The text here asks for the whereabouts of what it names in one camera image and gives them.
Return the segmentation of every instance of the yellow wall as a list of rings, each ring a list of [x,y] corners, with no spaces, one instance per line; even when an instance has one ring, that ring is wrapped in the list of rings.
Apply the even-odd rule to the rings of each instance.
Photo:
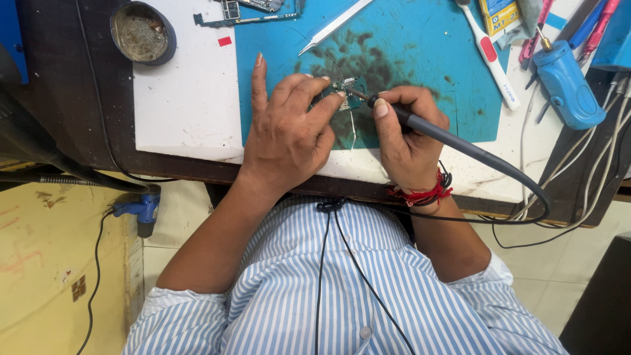
[[[0,354],[76,354],[88,331],[99,222],[120,191],[25,184],[0,192]],[[127,223],[105,219],[83,354],[120,354],[130,322]],[[73,302],[71,286],[86,275]]]

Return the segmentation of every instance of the hand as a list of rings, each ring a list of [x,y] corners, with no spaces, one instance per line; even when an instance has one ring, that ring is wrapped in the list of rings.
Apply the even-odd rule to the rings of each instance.
[[[396,87],[379,94],[372,115],[381,145],[381,164],[402,189],[423,192],[436,186],[436,167],[443,144],[418,131],[402,134],[391,104],[399,102],[407,110],[443,129],[449,118],[442,113],[426,88]]]
[[[292,74],[277,84],[268,101],[267,69],[259,53],[252,70],[252,126],[237,180],[276,202],[326,164],[335,141],[329,120],[345,95],[332,93],[307,112],[331,80]]]

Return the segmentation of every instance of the blue hot air gun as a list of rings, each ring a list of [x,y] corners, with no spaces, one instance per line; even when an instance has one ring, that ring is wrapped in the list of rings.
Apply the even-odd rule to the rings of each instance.
[[[149,192],[140,195],[140,202],[122,202],[114,204],[114,217],[124,214],[136,215],[138,223],[138,236],[148,238],[153,234],[153,227],[158,218],[158,205],[160,204],[160,191],[158,185],[150,184]]]
[[[588,129],[603,122],[607,113],[596,101],[567,41],[551,44],[541,30],[537,30],[543,50],[533,55],[533,61],[543,86],[550,93],[550,101],[565,124],[572,129]]]

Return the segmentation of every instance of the red thread bracelet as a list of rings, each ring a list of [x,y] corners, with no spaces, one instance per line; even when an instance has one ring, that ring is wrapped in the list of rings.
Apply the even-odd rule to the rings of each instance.
[[[434,198],[438,199],[438,203],[440,205],[440,198],[451,196],[451,191],[453,191],[454,188],[446,189],[445,186],[442,185],[443,177],[440,173],[440,168],[438,168],[438,172],[436,173],[436,180],[438,181],[434,189],[427,192],[414,192],[412,190],[412,194],[409,195],[403,192],[399,186],[390,186],[388,187],[387,194],[404,199],[408,207],[412,207],[414,205],[424,205],[426,202],[429,202]]]

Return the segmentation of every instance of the blue silicone mat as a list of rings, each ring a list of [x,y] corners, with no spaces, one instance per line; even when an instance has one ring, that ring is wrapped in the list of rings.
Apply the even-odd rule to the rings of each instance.
[[[250,76],[258,52],[268,62],[270,94],[292,73],[328,75],[333,81],[363,76],[372,93],[398,85],[424,86],[449,116],[452,133],[472,143],[496,139],[502,97],[454,1],[374,0],[318,47],[298,57],[314,34],[355,2],[307,0],[303,15],[296,20],[235,25],[244,145],[252,117]],[[477,1],[470,7],[482,24]],[[262,13],[246,6],[241,10],[242,18]],[[294,1],[285,0],[279,13],[292,12]],[[504,70],[509,51],[498,50]],[[357,132],[355,148],[378,147],[367,107],[362,105],[352,114]],[[350,111],[340,112],[331,120],[337,137],[334,149],[349,149],[353,143],[350,115]]]

